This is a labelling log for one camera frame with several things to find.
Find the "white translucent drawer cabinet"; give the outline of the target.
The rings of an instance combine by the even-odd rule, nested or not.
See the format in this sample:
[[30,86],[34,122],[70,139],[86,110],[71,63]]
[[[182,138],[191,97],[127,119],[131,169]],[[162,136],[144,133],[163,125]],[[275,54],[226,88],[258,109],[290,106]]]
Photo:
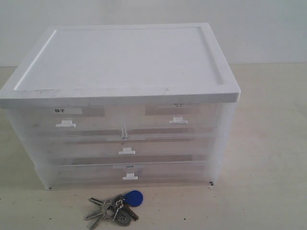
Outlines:
[[[53,167],[42,152],[70,140],[133,140],[124,112],[148,104],[220,104],[212,153],[220,171],[240,87],[207,23],[53,27],[29,51],[0,91],[0,106],[35,170]],[[24,113],[40,108],[107,107],[116,111],[123,137],[42,137]]]

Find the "wide translucent drawer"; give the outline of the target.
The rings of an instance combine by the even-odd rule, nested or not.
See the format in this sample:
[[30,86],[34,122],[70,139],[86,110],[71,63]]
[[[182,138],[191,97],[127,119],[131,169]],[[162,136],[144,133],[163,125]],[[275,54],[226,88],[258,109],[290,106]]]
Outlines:
[[154,186],[156,184],[214,184],[219,171],[207,162],[64,165],[36,168],[48,190],[72,186]]
[[42,156],[51,165],[98,165],[206,160],[216,138],[176,137],[133,140],[57,140]]

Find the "small drawer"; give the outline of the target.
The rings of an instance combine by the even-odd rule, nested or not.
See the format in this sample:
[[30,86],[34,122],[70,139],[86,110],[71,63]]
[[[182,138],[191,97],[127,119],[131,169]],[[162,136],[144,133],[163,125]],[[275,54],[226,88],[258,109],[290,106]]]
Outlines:
[[37,108],[27,110],[24,119],[42,137],[123,137],[116,111],[110,107]]
[[124,127],[128,138],[204,136],[216,131],[220,109],[218,103],[142,104],[124,112]]

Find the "top left small drawer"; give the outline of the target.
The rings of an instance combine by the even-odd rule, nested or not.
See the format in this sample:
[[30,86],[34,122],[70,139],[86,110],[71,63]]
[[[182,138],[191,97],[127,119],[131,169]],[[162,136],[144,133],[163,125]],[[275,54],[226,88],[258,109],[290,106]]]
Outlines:
[[42,137],[123,137],[116,111],[110,107],[37,108],[27,110],[24,119]]

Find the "top right small drawer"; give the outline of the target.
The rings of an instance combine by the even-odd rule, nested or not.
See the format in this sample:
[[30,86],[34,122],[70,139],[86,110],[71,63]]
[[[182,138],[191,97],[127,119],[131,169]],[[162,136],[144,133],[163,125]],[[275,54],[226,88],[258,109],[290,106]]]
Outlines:
[[124,127],[128,138],[204,136],[216,131],[220,109],[218,103],[142,104],[124,112]]

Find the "key bunch with blue fob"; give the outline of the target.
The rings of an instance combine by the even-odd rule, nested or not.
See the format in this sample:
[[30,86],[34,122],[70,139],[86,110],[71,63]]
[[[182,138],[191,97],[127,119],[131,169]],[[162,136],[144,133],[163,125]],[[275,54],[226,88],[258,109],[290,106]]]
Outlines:
[[143,194],[138,190],[132,190],[105,200],[91,197],[89,201],[98,206],[97,211],[85,217],[86,221],[95,219],[89,229],[96,229],[105,219],[110,219],[116,224],[126,227],[130,225],[132,220],[139,220],[139,216],[131,208],[138,207],[143,203]]

